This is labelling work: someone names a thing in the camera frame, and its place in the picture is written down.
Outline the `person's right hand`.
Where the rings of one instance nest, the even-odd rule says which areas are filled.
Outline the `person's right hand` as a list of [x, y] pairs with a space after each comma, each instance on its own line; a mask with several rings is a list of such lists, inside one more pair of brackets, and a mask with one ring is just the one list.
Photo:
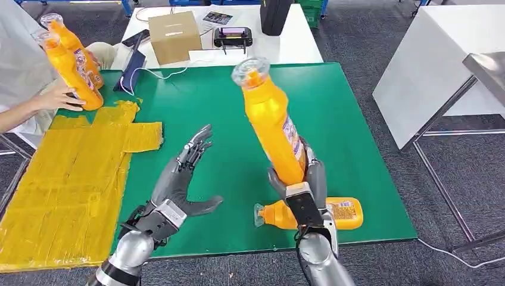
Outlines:
[[82, 111], [86, 101], [77, 97], [77, 92], [73, 87], [68, 86], [61, 80], [49, 84], [42, 92], [34, 96], [31, 100], [32, 109], [56, 110], [66, 109], [71, 111]]

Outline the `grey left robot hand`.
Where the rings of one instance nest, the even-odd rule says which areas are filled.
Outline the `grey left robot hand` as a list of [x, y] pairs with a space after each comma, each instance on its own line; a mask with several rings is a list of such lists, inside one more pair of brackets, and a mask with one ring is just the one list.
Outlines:
[[194, 170], [212, 142], [212, 125], [203, 126], [182, 147], [178, 155], [171, 158], [161, 172], [155, 184], [150, 202], [159, 206], [162, 201], [169, 199], [175, 203], [187, 216], [201, 216], [215, 211], [223, 202], [223, 197], [215, 195], [206, 201], [189, 201], [188, 188]]

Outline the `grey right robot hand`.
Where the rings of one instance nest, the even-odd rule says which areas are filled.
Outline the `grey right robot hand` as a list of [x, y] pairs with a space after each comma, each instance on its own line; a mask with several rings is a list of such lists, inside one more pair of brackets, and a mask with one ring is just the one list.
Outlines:
[[[304, 182], [309, 184], [314, 202], [321, 212], [326, 213], [326, 198], [327, 198], [327, 180], [325, 166], [321, 160], [316, 157], [316, 153], [309, 143], [300, 137], [301, 142], [304, 144], [304, 151], [306, 152], [306, 172]], [[267, 169], [267, 175], [270, 185], [279, 194], [281, 200], [286, 203], [286, 185], [279, 179], [273, 167]]]

